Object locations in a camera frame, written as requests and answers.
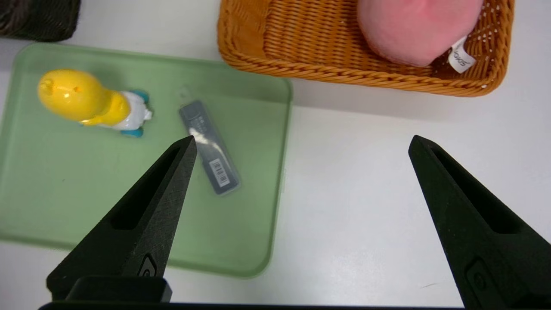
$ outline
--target white fabric tag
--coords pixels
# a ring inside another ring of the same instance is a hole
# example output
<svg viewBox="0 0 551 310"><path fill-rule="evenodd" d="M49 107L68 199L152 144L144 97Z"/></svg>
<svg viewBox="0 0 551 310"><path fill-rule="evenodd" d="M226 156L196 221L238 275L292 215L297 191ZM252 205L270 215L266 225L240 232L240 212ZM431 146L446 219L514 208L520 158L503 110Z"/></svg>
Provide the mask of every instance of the white fabric tag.
<svg viewBox="0 0 551 310"><path fill-rule="evenodd" d="M463 47L465 41L467 41L466 36L462 37L458 42L453 44L451 46L451 53L448 56L448 62L453 69L459 73L465 72L476 62L474 58L465 52L465 48Z"/></svg>

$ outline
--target green tray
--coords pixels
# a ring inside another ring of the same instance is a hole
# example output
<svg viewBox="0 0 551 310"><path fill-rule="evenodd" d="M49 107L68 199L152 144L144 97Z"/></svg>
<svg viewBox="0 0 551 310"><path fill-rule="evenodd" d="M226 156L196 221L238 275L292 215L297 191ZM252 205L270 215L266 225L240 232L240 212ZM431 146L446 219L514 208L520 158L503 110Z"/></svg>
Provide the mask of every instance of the green tray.
<svg viewBox="0 0 551 310"><path fill-rule="evenodd" d="M144 89L153 119L141 138L80 127L47 111L48 70L92 73L108 88ZM203 100L241 179L218 196L197 159L169 264L249 277L268 264L291 109L285 79L221 62L33 44L19 53L0 131L0 238L72 249L174 141L187 136L179 92Z"/></svg>

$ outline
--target blue toy foot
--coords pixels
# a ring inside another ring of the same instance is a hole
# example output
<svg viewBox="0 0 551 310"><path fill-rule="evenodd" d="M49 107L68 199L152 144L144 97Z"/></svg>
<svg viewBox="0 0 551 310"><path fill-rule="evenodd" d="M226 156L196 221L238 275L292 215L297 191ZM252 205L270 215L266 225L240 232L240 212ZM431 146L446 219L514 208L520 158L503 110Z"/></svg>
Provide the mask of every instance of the blue toy foot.
<svg viewBox="0 0 551 310"><path fill-rule="evenodd" d="M121 133L124 136L132 136L132 137L141 137L143 136L143 128L138 128L136 130L121 130Z"/></svg>
<svg viewBox="0 0 551 310"><path fill-rule="evenodd" d="M146 92L137 89L131 90L130 92L142 97L143 101L145 101L145 104L149 102L149 95Z"/></svg>

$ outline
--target orange wicker basket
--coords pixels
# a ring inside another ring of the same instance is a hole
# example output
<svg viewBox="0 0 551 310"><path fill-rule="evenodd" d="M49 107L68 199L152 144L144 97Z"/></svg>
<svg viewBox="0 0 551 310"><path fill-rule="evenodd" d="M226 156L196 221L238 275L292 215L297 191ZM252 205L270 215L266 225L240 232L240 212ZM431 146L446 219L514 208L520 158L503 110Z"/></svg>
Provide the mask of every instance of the orange wicker basket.
<svg viewBox="0 0 551 310"><path fill-rule="evenodd" d="M465 44L477 62L463 74L447 53L430 66L391 63L369 50L358 0L222 0L218 46L236 69L278 77L476 97L507 71L514 0L485 0Z"/></svg>

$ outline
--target pink plush toy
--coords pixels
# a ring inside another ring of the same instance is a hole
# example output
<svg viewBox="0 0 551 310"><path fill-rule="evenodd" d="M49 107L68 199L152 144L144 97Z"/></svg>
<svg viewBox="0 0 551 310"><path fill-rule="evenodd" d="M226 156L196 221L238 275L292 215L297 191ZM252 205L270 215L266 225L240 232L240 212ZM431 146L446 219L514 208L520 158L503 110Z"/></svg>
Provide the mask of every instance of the pink plush toy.
<svg viewBox="0 0 551 310"><path fill-rule="evenodd" d="M359 0L369 47L395 63L428 66L477 23L483 0Z"/></svg>

